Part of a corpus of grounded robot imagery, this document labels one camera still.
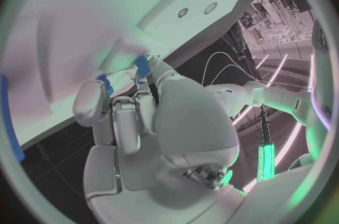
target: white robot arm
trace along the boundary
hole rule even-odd
[[[306,125],[311,103],[309,91],[292,92],[281,88],[266,87],[259,81],[245,85],[217,84],[206,87],[219,101],[229,117],[238,114],[245,105],[259,107],[262,104],[294,116],[297,122]]]

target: circular light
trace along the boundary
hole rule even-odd
[[[209,14],[210,12],[212,12],[215,8],[216,8],[216,6],[217,6],[218,4],[215,2],[215,3],[212,3],[211,5],[209,5],[206,9],[205,9],[205,14],[207,15],[207,14]]]
[[[179,18],[182,18],[184,15],[187,14],[187,12],[188,12],[188,9],[187,9],[187,8],[182,9],[182,10],[179,12],[178,17],[179,17]]]

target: black floor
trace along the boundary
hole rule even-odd
[[[237,56],[218,40],[177,68],[178,73],[201,83],[203,70],[210,55],[217,51]],[[206,71],[204,85],[210,85],[223,67],[230,64],[226,55],[215,55]],[[215,84],[245,84],[249,78],[235,67],[224,70]],[[97,223],[88,208],[82,190],[82,175],[89,150],[94,145],[91,128],[73,123],[25,150],[23,167],[34,185],[62,213],[79,224]]]

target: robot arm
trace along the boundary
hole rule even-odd
[[[310,92],[292,92],[281,88],[266,87],[258,81],[245,85],[218,84],[206,87],[219,101],[229,117],[239,113],[245,105],[259,107],[262,104],[291,114],[296,121],[306,125],[310,107]]]

